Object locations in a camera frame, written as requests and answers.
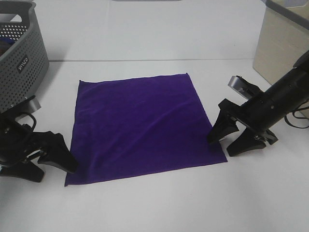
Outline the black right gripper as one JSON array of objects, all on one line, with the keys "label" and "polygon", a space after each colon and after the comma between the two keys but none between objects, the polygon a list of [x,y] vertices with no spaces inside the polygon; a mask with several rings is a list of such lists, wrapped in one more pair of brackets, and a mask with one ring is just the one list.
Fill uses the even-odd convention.
[{"label": "black right gripper", "polygon": [[230,157],[241,153],[264,149],[267,141],[270,145],[278,138],[269,128],[278,122],[278,110],[273,102],[264,93],[252,97],[241,106],[224,99],[219,103],[218,118],[208,134],[208,143],[211,145],[225,136],[239,131],[236,121],[247,129],[227,147]]}]

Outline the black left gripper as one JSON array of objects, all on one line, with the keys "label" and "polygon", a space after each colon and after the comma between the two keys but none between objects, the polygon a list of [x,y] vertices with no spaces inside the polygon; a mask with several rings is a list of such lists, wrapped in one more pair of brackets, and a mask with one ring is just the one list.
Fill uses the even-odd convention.
[{"label": "black left gripper", "polygon": [[[54,166],[68,173],[76,172],[78,162],[68,150],[62,134],[34,131],[37,120],[23,109],[28,98],[0,114],[0,175],[40,183],[44,171],[31,161],[20,162],[40,147],[44,155],[39,157],[39,164]],[[32,126],[18,123],[16,119],[23,116],[33,120]]]}]

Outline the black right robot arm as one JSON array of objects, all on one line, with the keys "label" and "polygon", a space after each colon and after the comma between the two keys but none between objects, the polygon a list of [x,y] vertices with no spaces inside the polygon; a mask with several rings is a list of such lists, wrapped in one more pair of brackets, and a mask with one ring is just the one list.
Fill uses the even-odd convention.
[{"label": "black right robot arm", "polygon": [[238,75],[231,77],[228,86],[247,101],[242,105],[227,99],[219,103],[220,112],[207,135],[208,143],[213,144],[238,131],[236,122],[240,122],[246,129],[227,147],[229,156],[263,149],[266,144],[272,145],[278,140],[270,127],[281,119],[290,125],[287,115],[303,111],[302,105],[309,101],[309,54],[304,53],[267,91]]}]

